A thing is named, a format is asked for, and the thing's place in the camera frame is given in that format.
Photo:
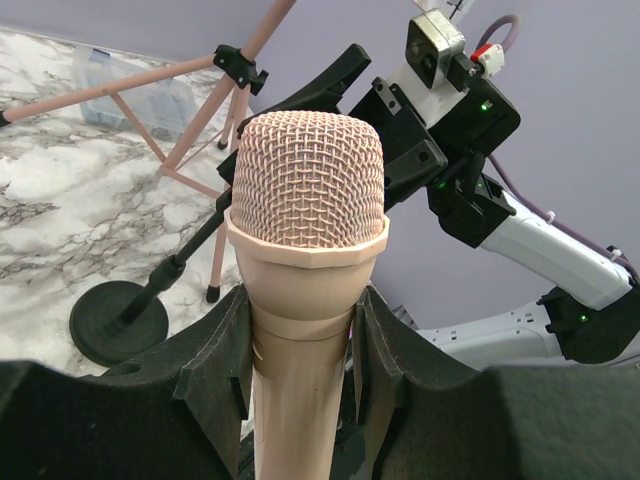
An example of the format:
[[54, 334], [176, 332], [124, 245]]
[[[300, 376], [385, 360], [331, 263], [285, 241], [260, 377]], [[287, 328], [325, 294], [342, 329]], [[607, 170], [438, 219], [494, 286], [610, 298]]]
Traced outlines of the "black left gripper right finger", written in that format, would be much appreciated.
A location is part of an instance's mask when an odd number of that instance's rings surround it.
[[402, 324], [373, 288], [356, 305], [355, 404], [372, 479], [635, 479], [634, 367], [476, 371]]

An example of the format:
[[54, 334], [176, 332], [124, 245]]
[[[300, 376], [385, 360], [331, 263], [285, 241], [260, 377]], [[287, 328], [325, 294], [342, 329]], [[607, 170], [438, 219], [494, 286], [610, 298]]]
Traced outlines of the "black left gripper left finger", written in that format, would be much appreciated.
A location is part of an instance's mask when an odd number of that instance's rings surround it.
[[1, 365], [5, 479], [234, 479], [251, 389], [243, 287], [100, 376]]

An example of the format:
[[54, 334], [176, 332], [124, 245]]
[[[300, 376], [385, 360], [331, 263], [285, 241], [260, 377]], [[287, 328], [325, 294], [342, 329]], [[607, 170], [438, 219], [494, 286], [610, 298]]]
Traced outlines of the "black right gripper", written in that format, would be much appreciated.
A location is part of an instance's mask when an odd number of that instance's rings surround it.
[[[338, 113], [338, 103], [371, 63], [366, 51], [351, 44], [315, 79], [283, 101], [264, 110]], [[383, 148], [387, 203], [401, 203], [432, 183], [448, 160], [426, 124], [397, 84], [377, 77], [350, 115], [376, 130]]]

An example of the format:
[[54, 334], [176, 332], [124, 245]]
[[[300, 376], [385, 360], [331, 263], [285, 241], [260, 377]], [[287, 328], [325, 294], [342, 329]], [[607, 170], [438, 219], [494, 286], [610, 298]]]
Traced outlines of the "black microphone stand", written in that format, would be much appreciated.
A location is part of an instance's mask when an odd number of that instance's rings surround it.
[[214, 214], [175, 254], [162, 260], [147, 283], [113, 280], [86, 291], [73, 306], [69, 331], [76, 348], [92, 362], [110, 367], [163, 342], [168, 313], [158, 296], [169, 290], [185, 271], [191, 256], [224, 224], [232, 188], [219, 194]]

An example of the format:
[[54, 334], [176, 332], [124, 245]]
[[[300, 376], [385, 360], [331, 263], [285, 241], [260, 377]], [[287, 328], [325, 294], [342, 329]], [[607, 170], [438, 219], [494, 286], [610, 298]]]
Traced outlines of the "pink toy microphone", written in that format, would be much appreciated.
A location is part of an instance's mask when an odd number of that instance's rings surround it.
[[355, 305], [389, 234], [378, 134], [341, 114], [256, 116], [225, 223], [251, 309], [255, 475], [326, 479]]

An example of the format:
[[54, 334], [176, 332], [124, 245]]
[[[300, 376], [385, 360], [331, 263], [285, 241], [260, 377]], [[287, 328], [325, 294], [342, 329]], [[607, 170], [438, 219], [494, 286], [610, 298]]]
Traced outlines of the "pink perforated music stand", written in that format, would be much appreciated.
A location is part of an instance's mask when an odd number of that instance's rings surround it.
[[[268, 77], [266, 71], [257, 69], [256, 58], [293, 5], [288, 0], [273, 2], [241, 48], [221, 44], [208, 56], [154, 70], [142, 70], [102, 50], [81, 47], [72, 63], [72, 77], [79, 89], [4, 110], [1, 124], [8, 126], [78, 105], [88, 122], [109, 127], [130, 125], [159, 159], [163, 175], [216, 199], [218, 191], [180, 170], [200, 153], [196, 140], [222, 106], [228, 108], [226, 119], [211, 140], [220, 150], [236, 148], [236, 132], [247, 116], [249, 98], [260, 92]], [[197, 107], [190, 89], [179, 79], [213, 67], [223, 75]]]

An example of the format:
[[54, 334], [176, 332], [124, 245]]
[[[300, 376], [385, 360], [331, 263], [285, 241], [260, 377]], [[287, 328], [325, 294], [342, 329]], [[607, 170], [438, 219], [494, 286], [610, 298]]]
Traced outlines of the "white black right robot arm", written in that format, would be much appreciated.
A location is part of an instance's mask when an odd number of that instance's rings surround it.
[[471, 248], [514, 261], [552, 284], [504, 314], [424, 332], [476, 369], [550, 358], [587, 365], [639, 359], [639, 276], [616, 249], [589, 245], [525, 200], [505, 173], [488, 176], [494, 150], [519, 126], [489, 81], [487, 49], [438, 69], [424, 55], [376, 78], [352, 115], [375, 127], [385, 151], [385, 204], [419, 190], [441, 229]]

